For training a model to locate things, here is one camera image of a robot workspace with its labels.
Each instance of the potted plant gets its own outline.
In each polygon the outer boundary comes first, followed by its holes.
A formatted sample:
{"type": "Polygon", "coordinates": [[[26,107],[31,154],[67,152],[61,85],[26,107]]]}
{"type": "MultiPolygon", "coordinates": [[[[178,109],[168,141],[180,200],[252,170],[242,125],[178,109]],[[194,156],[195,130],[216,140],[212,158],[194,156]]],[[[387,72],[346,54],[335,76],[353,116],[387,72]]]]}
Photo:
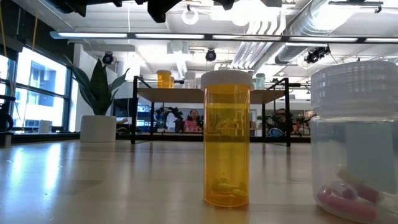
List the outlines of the potted plant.
{"type": "Polygon", "coordinates": [[[116,139],[116,117],[106,116],[111,106],[117,88],[124,83],[126,74],[108,84],[106,65],[102,66],[98,59],[91,78],[72,63],[74,79],[79,84],[79,90],[84,101],[93,109],[94,115],[83,115],[80,123],[81,142],[114,142],[116,139]]]}

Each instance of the spotlight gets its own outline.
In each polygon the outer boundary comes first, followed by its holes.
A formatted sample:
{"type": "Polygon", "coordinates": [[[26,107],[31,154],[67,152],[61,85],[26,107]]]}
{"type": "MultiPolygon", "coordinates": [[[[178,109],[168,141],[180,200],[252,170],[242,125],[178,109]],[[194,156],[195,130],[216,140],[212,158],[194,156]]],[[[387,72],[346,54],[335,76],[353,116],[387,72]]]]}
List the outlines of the spotlight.
{"type": "Polygon", "coordinates": [[[105,52],[105,56],[102,58],[102,62],[105,65],[111,65],[113,63],[113,52],[105,52]]]}
{"type": "Polygon", "coordinates": [[[213,62],[217,58],[217,54],[214,49],[208,49],[206,53],[206,61],[213,62]]]}
{"type": "Polygon", "coordinates": [[[313,51],[309,51],[308,55],[304,58],[304,61],[307,63],[316,63],[320,59],[324,58],[325,55],[330,54],[329,45],[327,47],[317,47],[313,51]]]}

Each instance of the fluorescent light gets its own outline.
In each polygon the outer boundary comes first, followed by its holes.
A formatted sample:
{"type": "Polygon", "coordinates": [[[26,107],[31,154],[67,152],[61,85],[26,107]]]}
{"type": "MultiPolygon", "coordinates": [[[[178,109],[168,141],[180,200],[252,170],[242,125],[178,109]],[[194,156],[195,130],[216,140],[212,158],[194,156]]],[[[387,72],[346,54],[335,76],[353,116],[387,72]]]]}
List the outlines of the fluorescent light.
{"type": "Polygon", "coordinates": [[[366,43],[398,43],[398,38],[367,38],[366,43]]]}
{"type": "Polygon", "coordinates": [[[137,39],[204,39],[203,34],[136,34],[137,39]]]}
{"type": "Polygon", "coordinates": [[[317,44],[317,43],[286,43],[286,46],[294,46],[294,47],[327,47],[328,44],[317,44]]]}
{"type": "Polygon", "coordinates": [[[213,35],[215,40],[279,41],[280,37],[269,35],[213,35]]]}
{"type": "Polygon", "coordinates": [[[314,42],[356,42],[358,38],[354,37],[291,37],[289,41],[314,41],[314,42]]]}
{"type": "Polygon", "coordinates": [[[58,35],[69,38],[127,38],[127,34],[123,33],[59,32],[58,35]]]}

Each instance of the ceiling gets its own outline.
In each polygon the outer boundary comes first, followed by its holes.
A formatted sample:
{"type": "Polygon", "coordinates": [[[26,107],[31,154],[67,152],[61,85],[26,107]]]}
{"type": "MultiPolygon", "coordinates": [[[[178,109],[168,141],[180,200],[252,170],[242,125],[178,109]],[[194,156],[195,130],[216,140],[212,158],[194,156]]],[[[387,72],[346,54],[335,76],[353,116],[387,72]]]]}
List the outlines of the ceiling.
{"type": "MultiPolygon", "coordinates": [[[[147,5],[138,6],[133,2],[124,2],[123,7],[113,4],[88,6],[85,18],[78,14],[62,14],[45,3],[44,0],[13,0],[18,5],[32,14],[39,12],[39,19],[59,31],[85,31],[85,32],[180,32],[180,33],[216,33],[216,34],[243,34],[247,32],[248,25],[237,26],[231,20],[216,21],[211,18],[213,1],[182,1],[167,13],[167,21],[163,24],[155,23],[147,13],[147,5]],[[199,20],[194,25],[182,21],[182,12],[187,4],[199,12],[199,20]]],[[[285,10],[286,21],[308,3],[308,0],[295,0],[296,5],[285,10]]],[[[332,35],[388,35],[398,34],[398,6],[384,8],[379,14],[374,13],[374,7],[357,10],[342,26],[337,28],[332,35]]],[[[133,45],[137,52],[146,61],[141,73],[150,75],[156,70],[177,70],[176,63],[167,55],[166,40],[91,40],[92,55],[103,55],[98,50],[104,45],[133,45]]],[[[190,51],[194,54],[186,61],[188,70],[209,71],[215,64],[223,61],[232,61],[237,53],[239,42],[205,42],[188,41],[190,51]],[[207,48],[214,48],[217,53],[216,62],[207,62],[205,54],[207,48]]],[[[277,77],[290,77],[294,82],[305,82],[307,77],[317,70],[337,63],[352,62],[361,57],[361,60],[370,60],[385,56],[398,57],[398,45],[347,45],[331,44],[334,58],[326,56],[317,64],[306,68],[303,66],[303,57],[297,57],[295,66],[281,67],[275,72],[277,77]]],[[[120,60],[126,57],[127,52],[116,52],[120,60]]]]}

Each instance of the window frame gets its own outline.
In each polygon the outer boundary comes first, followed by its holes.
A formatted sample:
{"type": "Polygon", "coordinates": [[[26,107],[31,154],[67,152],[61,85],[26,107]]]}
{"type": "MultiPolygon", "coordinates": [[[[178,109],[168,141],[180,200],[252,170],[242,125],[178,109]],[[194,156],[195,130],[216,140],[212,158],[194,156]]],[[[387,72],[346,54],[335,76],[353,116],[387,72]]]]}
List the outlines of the window frame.
{"type": "MultiPolygon", "coordinates": [[[[9,81],[9,79],[11,79],[14,82],[14,92],[16,92],[16,88],[21,88],[21,89],[27,90],[28,91],[27,94],[29,94],[29,92],[31,91],[34,93],[40,93],[40,94],[44,94],[44,95],[48,95],[48,96],[62,98],[63,99],[62,126],[54,127],[54,129],[68,131],[69,117],[70,117],[70,103],[71,103],[71,88],[72,88],[72,69],[70,66],[66,65],[63,61],[57,60],[53,57],[49,57],[48,55],[45,55],[42,52],[39,52],[37,50],[35,50],[34,52],[37,54],[41,54],[41,56],[47,57],[48,59],[53,60],[54,62],[57,62],[66,67],[67,74],[65,75],[65,93],[64,93],[64,95],[61,95],[61,94],[58,94],[58,93],[55,93],[52,91],[36,88],[33,86],[28,86],[25,84],[17,83],[16,80],[17,80],[17,68],[18,68],[18,62],[19,62],[19,52],[16,52],[16,51],[13,52],[14,54],[16,54],[15,61],[12,58],[8,58],[9,60],[12,60],[14,62],[14,65],[12,66],[12,68],[11,67],[9,68],[9,70],[10,70],[9,77],[7,80],[0,78],[0,83],[3,83],[6,85],[6,95],[7,96],[11,96],[11,86],[10,86],[10,81],[9,81]]],[[[13,114],[14,107],[15,107],[15,102],[12,102],[10,105],[9,114],[13,114]]],[[[20,130],[22,130],[22,127],[13,127],[12,130],[20,131],[20,130]]]]}

